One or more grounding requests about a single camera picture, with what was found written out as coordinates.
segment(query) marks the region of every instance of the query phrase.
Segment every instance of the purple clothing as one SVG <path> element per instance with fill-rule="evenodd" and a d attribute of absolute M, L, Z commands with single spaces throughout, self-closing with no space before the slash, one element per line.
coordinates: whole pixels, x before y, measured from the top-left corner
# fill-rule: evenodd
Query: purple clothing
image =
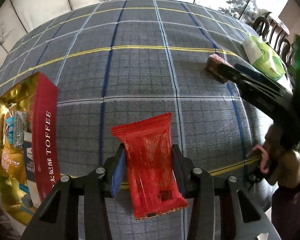
<path fill-rule="evenodd" d="M 279 187 L 272 196 L 271 220 L 282 240 L 292 240 L 300 228 L 300 184 Z"/>

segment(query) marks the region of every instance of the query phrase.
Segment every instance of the screw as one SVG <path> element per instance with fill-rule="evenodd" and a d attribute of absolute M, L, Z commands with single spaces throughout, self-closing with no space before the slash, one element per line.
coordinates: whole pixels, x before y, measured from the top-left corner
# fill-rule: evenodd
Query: screw
<path fill-rule="evenodd" d="M 61 181 L 62 182 L 67 182 L 69 180 L 69 176 L 68 175 L 64 175 L 61 177 Z"/>
<path fill-rule="evenodd" d="M 230 177 L 229 177 L 229 181 L 230 181 L 230 182 L 235 183 L 235 182 L 237 182 L 237 180 L 238 180 L 238 179 L 237 179 L 236 176 L 230 176 Z"/>
<path fill-rule="evenodd" d="M 194 174 L 201 174 L 202 173 L 201 168 L 194 168 L 192 171 L 193 171 Z"/>
<path fill-rule="evenodd" d="M 101 179 L 106 174 L 106 170 L 104 167 L 99 167 L 96 169 L 96 173 L 98 174 L 98 178 Z"/>
<path fill-rule="evenodd" d="M 96 169 L 96 173 L 97 173 L 97 174 L 103 174 L 103 173 L 105 173 L 105 171 L 106 171 L 106 170 L 105 170 L 104 167 L 99 167 L 99 168 Z"/>

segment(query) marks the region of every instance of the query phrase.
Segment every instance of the red snack package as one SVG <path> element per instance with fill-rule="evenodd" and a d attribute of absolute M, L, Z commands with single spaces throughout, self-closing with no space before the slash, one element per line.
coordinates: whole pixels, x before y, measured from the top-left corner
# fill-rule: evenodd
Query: red snack package
<path fill-rule="evenodd" d="M 111 130 L 125 145 L 134 218 L 144 219 L 187 207 L 172 171 L 171 113 Z"/>

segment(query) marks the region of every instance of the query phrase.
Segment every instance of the person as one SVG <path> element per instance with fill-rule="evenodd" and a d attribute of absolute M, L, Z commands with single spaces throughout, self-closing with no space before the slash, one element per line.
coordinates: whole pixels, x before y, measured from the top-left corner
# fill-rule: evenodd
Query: person
<path fill-rule="evenodd" d="M 300 239 L 300 142 L 291 149 L 281 146 L 282 131 L 272 125 L 263 148 L 278 162 L 278 189 L 272 196 L 271 221 L 282 240 Z"/>

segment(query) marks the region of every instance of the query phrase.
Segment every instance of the gray tablecloth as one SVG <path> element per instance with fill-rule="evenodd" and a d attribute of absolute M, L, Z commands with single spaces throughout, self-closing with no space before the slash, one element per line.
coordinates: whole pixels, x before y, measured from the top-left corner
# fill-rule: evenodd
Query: gray tablecloth
<path fill-rule="evenodd" d="M 172 112 L 172 142 L 184 156 L 208 171 L 226 171 L 263 141 L 271 120 L 242 102 L 233 83 L 217 82 L 203 67 L 217 52 L 251 68 L 241 45 L 250 34 L 257 35 L 236 19 L 194 4 L 101 3 L 55 18 L 18 41 L 0 71 L 0 96 L 35 71 L 58 86 L 61 173 L 85 175 L 113 156 L 119 140 L 111 135 L 112 126 L 165 112 Z M 230 173 L 242 179 L 249 168 L 236 167 L 241 165 Z M 135 221 L 129 191 L 106 203 L 114 240 L 186 239 L 191 204 Z"/>

